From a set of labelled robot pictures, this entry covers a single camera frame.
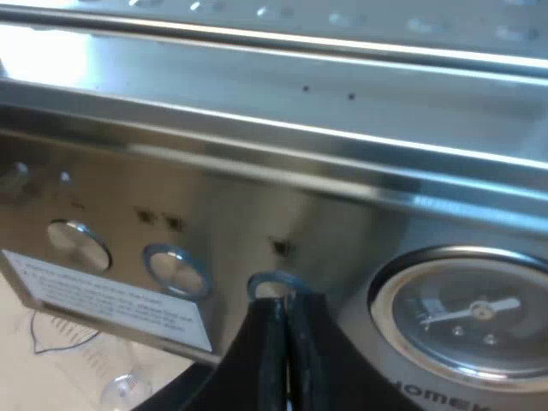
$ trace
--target gauge needle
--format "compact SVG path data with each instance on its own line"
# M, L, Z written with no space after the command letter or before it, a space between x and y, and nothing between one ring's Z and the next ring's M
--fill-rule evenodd
M437 323L438 321L447 321L450 319L463 319L472 315L472 307L477 304L485 304L485 307L488 310L491 310L493 313L498 313L499 311L511 310L514 308L519 308L521 306L520 301L517 298L510 297L504 300L494 301L494 302L483 302L476 301L470 305L468 310L455 311L454 313L445 313L439 314L435 317L429 319L424 319L420 321L423 324Z

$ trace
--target gauge bezel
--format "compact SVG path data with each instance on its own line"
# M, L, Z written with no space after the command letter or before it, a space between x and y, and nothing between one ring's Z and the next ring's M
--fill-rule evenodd
M415 365L432 372L440 377L459 384L465 384L482 390L508 391L508 392L538 392L548 389L548 373L533 378L513 378L507 375L505 378L496 377L488 372L468 372L455 369L443 362L432 358L430 355L416 348L397 328L393 316L392 301L399 289L406 281L398 282L391 286L388 292L381 292L383 287L393 278L408 268L442 259L480 259L496 260L507 264L518 265L523 268L533 269L546 275L548 283L548 262L523 253L491 247L476 246L443 246L429 247L404 254L393 259L382 267L369 285L368 307L372 322L381 336L399 354L410 360Z

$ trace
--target stainless steel panel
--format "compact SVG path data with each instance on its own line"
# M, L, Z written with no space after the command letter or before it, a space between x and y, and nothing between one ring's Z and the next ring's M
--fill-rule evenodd
M41 305L2 257L28 306L216 363L247 280L280 269L325 292L356 347L426 409L542 409L545 390L475 390L419 369L367 302L375 271L418 248L548 258L542 76L2 30L20 37L0 40L0 247L158 292L142 252L180 247L212 281L198 304L213 352ZM111 268L56 251L58 218L99 235Z

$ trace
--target warning label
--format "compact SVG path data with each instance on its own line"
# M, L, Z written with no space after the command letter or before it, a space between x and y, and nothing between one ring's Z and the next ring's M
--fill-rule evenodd
M211 352L194 302L2 251L37 300Z

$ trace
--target pressure gauge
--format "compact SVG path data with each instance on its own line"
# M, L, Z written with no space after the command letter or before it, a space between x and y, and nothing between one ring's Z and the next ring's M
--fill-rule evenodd
M418 366L492 390L548 386L548 264L483 247L441 247L388 264L373 320Z

